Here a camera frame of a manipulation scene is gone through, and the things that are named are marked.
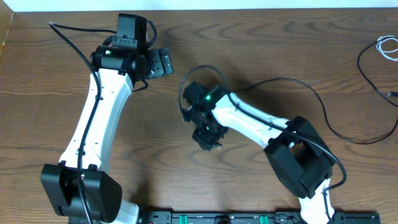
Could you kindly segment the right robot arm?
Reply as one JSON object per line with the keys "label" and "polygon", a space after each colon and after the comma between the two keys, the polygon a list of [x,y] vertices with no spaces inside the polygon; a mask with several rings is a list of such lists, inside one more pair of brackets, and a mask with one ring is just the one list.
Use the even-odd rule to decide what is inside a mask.
{"label": "right robot arm", "polygon": [[209,90],[193,82],[178,90],[189,107],[180,111],[196,126],[192,138],[205,151],[233,129],[261,146],[277,178],[299,198],[302,220],[331,223],[334,208],[327,188],[335,164],[330,150],[308,120],[279,118],[258,110],[218,85]]}

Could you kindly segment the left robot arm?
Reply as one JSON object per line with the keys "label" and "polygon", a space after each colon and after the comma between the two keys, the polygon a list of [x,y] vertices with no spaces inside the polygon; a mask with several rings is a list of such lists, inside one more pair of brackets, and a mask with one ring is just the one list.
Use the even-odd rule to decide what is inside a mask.
{"label": "left robot arm", "polygon": [[154,47],[147,29],[153,22],[120,14],[116,30],[83,61],[90,88],[74,135],[55,165],[44,165],[40,180],[59,216],[70,223],[137,223],[139,207],[123,199],[109,175],[111,148],[118,121],[137,82],[169,75],[168,48]]}

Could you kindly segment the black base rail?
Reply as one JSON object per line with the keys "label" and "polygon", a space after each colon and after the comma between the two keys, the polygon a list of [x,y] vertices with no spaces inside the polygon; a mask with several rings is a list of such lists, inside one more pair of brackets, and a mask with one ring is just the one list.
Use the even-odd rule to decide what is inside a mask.
{"label": "black base rail", "polygon": [[[143,212],[137,224],[306,224],[299,212],[275,213],[177,213]],[[336,212],[335,224],[381,224],[376,213]]]}

